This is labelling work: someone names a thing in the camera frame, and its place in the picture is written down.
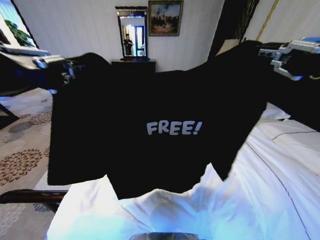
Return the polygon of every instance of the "painting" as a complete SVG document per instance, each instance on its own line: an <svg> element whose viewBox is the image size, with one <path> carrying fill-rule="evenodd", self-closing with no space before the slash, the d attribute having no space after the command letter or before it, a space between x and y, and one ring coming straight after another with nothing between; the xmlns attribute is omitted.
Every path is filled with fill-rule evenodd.
<svg viewBox="0 0 320 240"><path fill-rule="evenodd" d="M149 1L149 36L179 36L184 1Z"/></svg>

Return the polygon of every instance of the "floral rug pattern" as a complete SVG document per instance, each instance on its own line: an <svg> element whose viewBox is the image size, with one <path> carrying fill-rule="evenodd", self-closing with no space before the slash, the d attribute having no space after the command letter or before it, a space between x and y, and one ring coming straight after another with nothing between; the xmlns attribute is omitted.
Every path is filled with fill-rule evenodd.
<svg viewBox="0 0 320 240"><path fill-rule="evenodd" d="M37 88L0 103L19 117L0 130L0 195L33 189L48 170L52 96ZM44 240L53 216L40 203L0 204L0 239Z"/></svg>

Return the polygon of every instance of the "black t-shirt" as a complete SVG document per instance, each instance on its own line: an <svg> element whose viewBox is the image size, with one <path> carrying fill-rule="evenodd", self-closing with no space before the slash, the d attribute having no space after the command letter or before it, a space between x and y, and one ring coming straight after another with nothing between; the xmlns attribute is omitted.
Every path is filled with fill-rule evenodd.
<svg viewBox="0 0 320 240"><path fill-rule="evenodd" d="M123 42L126 48L131 48L131 46L133 45L130 39L125 39Z"/></svg>
<svg viewBox="0 0 320 240"><path fill-rule="evenodd" d="M261 68L270 67L257 58L259 44L188 71L130 80L100 56L80 57L86 73L53 99L48 183L107 174L123 199L187 191L209 163L224 180L266 107Z"/></svg>

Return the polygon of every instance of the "floor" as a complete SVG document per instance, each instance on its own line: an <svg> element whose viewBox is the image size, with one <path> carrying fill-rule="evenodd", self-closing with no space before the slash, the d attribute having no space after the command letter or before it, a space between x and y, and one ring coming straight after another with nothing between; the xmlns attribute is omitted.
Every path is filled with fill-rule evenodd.
<svg viewBox="0 0 320 240"><path fill-rule="evenodd" d="M0 195L33 189L48 169L52 96L37 88L0 103L20 117L0 130ZM44 240L53 216L40 203L0 204L0 240Z"/></svg>

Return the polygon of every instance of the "black cabinet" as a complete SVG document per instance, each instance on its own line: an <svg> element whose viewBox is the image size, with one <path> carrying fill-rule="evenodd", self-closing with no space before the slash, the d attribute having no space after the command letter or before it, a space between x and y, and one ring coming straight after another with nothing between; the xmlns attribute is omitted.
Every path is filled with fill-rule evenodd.
<svg viewBox="0 0 320 240"><path fill-rule="evenodd" d="M148 73L152 74L156 72L156 60L112 60L112 66L117 70L128 71L130 73Z"/></svg>

